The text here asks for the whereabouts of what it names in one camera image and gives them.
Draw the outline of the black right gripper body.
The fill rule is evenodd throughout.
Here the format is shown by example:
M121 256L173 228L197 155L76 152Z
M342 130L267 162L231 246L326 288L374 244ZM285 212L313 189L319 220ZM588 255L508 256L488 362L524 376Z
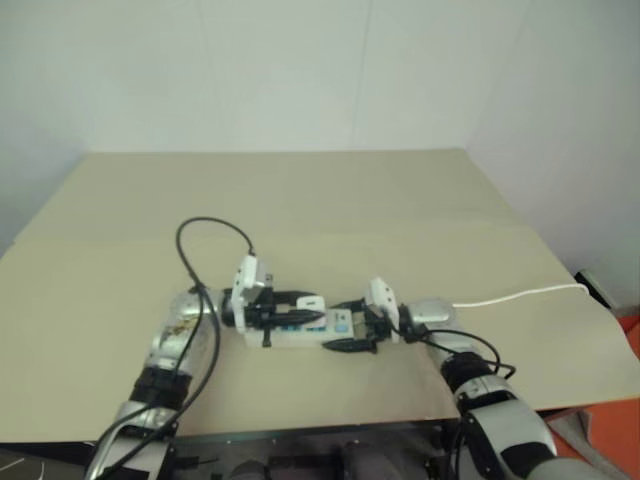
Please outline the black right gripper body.
M377 351L378 344L391 336L391 327L385 315L377 316L362 307L352 312L353 337L351 351Z

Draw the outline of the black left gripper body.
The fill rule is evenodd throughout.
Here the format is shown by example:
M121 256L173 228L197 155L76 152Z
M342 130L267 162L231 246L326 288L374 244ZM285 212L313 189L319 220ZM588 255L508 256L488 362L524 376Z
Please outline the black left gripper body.
M261 290L254 300L248 303L248 329L261 333L262 347L272 346L273 317L276 315L277 310L274 298L274 289L266 287Z

